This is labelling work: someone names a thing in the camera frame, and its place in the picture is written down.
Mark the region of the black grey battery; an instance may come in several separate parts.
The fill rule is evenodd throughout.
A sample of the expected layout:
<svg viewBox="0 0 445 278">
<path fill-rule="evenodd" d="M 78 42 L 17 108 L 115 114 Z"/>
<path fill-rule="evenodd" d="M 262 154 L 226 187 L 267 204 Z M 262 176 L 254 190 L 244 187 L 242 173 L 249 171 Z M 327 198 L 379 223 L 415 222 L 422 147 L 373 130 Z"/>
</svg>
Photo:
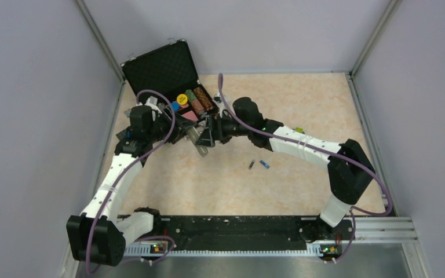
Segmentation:
<svg viewBox="0 0 445 278">
<path fill-rule="evenodd" d="M 249 164 L 249 166 L 248 166 L 248 169 L 251 170 L 251 169 L 253 168 L 254 164 L 255 164 L 255 160 L 253 159 L 253 160 L 250 162 L 250 164 Z"/>
</svg>

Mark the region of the white remote control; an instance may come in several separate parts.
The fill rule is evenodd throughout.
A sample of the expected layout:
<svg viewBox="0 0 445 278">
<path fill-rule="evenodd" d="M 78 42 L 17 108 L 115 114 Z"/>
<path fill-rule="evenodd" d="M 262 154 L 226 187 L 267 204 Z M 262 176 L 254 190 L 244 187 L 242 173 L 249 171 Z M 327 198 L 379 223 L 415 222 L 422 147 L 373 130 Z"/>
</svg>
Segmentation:
<svg viewBox="0 0 445 278">
<path fill-rule="evenodd" d="M 196 127 L 190 127 L 186 130 L 186 134 L 189 138 L 189 140 L 192 142 L 192 144 L 194 145 L 194 147 L 196 148 L 198 154 L 201 157 L 205 157 L 209 154 L 209 150 L 207 149 L 206 146 L 201 146 L 198 145 L 198 139 L 200 137 L 199 132 L 197 131 Z"/>
</svg>

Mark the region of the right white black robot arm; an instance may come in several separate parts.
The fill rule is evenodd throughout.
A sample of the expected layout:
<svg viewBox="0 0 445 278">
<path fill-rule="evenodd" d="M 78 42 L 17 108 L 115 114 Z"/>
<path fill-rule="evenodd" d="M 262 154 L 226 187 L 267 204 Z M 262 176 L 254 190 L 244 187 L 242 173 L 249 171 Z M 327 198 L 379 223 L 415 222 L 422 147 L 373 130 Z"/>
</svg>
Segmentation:
<svg viewBox="0 0 445 278">
<path fill-rule="evenodd" d="M 295 131 L 264 118 L 249 97 L 237 99 L 231 111 L 223 108 L 219 115 L 207 116 L 196 144 L 213 147 L 238 136 L 247 137 L 258 148 L 285 153 L 327 171 L 331 196 L 316 223 L 318 234 L 325 239 L 340 231 L 340 222 L 373 180 L 374 168 L 357 141 L 330 142 Z"/>
</svg>

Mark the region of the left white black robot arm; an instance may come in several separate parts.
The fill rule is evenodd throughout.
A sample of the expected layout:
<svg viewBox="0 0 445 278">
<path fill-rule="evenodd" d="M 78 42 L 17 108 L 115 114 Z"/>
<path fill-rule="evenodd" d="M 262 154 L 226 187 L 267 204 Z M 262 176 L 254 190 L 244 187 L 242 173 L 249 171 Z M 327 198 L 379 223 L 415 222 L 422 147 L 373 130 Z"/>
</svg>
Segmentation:
<svg viewBox="0 0 445 278">
<path fill-rule="evenodd" d="M 162 234 L 158 210 L 140 208 L 123 220 L 118 219 L 119 211 L 150 154 L 164 143 L 176 143 L 197 123 L 173 113 L 169 107 L 148 105 L 132 108 L 129 120 L 97 192 L 79 215 L 67 221 L 71 252 L 77 261 L 117 266 L 129 244 L 144 235 L 156 239 Z"/>
</svg>

